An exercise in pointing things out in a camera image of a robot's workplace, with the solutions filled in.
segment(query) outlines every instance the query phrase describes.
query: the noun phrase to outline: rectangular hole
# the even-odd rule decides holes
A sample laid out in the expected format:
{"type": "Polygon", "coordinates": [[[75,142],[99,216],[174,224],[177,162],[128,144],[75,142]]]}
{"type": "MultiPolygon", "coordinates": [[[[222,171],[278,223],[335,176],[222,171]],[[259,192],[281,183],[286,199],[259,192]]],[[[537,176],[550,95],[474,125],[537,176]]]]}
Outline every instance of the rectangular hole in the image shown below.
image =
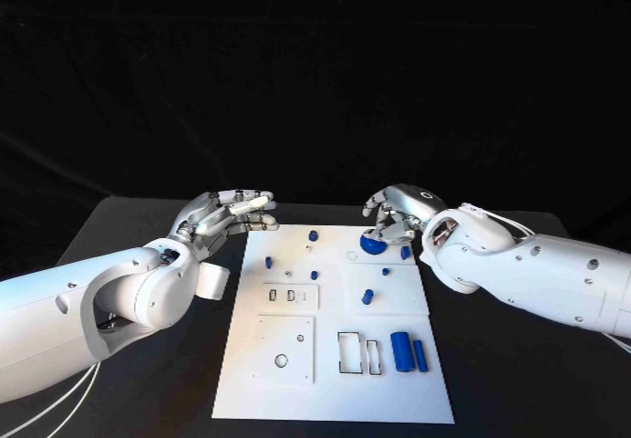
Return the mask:
{"type": "Polygon", "coordinates": [[[338,372],[361,374],[359,333],[338,333],[338,372]]]}
{"type": "Polygon", "coordinates": [[[367,372],[370,375],[377,376],[382,374],[382,364],[379,363],[379,349],[377,341],[366,341],[366,351],[367,351],[367,372]]]}

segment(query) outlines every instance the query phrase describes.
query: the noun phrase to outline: black curtain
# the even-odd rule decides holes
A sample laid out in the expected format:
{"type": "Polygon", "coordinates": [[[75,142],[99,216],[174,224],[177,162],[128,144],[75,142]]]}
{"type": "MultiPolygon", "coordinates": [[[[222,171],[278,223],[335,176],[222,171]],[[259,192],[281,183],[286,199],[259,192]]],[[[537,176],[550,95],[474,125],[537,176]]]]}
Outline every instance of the black curtain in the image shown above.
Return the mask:
{"type": "Polygon", "coordinates": [[[625,2],[207,7],[0,5],[3,276],[104,196],[238,187],[361,204],[415,183],[631,251],[625,2]]]}

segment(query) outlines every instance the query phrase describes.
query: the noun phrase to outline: circular hole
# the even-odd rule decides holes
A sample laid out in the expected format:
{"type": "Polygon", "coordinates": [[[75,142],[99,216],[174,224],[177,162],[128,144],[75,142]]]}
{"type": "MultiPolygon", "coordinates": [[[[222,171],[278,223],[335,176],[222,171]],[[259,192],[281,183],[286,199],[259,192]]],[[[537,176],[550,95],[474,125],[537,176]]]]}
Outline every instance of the circular hole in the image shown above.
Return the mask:
{"type": "Polygon", "coordinates": [[[284,368],[286,365],[286,356],[284,354],[278,354],[276,358],[274,359],[274,363],[279,368],[284,368]]]}

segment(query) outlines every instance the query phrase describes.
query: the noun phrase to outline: table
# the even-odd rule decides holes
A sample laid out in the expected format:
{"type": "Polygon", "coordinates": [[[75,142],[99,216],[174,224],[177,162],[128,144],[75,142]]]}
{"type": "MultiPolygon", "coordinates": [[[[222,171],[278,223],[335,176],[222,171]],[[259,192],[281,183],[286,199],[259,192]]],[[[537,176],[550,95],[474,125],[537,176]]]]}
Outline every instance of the table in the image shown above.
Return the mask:
{"type": "MultiPolygon", "coordinates": [[[[186,202],[106,198],[59,264],[163,237],[186,202]]],[[[373,225],[360,211],[359,206],[279,204],[275,217],[285,224],[373,225]]],[[[534,231],[566,236],[552,214],[503,214],[534,231]]],[[[102,362],[82,408],[56,436],[628,436],[631,357],[599,334],[508,307],[485,291],[468,296],[452,292],[420,264],[456,424],[213,420],[246,238],[232,236],[212,258],[232,271],[223,299],[194,298],[180,322],[102,362]]],[[[40,412],[78,378],[0,405],[0,433],[40,412]]],[[[14,436],[46,436],[80,395],[78,391],[14,436]]]]}

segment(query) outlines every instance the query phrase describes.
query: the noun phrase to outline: white robotic arm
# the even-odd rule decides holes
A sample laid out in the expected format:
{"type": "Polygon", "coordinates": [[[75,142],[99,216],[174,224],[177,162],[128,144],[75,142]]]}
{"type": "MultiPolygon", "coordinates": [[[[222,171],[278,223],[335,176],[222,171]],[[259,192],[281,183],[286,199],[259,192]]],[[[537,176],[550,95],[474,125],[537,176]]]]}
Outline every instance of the white robotic arm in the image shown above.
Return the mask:
{"type": "Polygon", "coordinates": [[[220,299],[227,269],[200,263],[229,234],[278,229],[274,195],[201,194],[167,238],[0,283],[0,403],[43,390],[170,327],[197,295],[220,299]],[[116,315],[98,328],[95,307],[116,315]]]}
{"type": "Polygon", "coordinates": [[[536,235],[514,221],[441,199],[407,184],[367,200],[377,226],[364,236],[402,245],[422,232],[423,261],[455,291],[480,287],[505,304],[563,324],[631,338],[631,255],[602,246],[536,235]],[[395,223],[386,225],[387,216],[395,223]],[[513,237],[510,224],[523,233],[513,237]]]}

